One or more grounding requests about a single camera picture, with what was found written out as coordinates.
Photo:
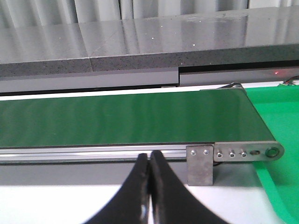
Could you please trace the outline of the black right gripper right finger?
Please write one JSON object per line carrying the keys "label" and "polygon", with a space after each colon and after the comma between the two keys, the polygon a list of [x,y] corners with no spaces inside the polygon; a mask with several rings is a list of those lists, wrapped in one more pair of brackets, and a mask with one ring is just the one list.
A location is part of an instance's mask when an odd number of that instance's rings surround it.
{"label": "black right gripper right finger", "polygon": [[225,224],[183,185],[162,152],[151,153],[151,195],[156,224]]}

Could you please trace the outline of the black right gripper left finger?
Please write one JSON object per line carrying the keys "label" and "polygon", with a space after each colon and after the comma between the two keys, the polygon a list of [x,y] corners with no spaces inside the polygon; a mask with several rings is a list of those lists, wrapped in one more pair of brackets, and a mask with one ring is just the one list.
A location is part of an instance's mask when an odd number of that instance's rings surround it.
{"label": "black right gripper left finger", "polygon": [[148,157],[140,154],[113,198],[87,224],[147,224],[149,216]]}

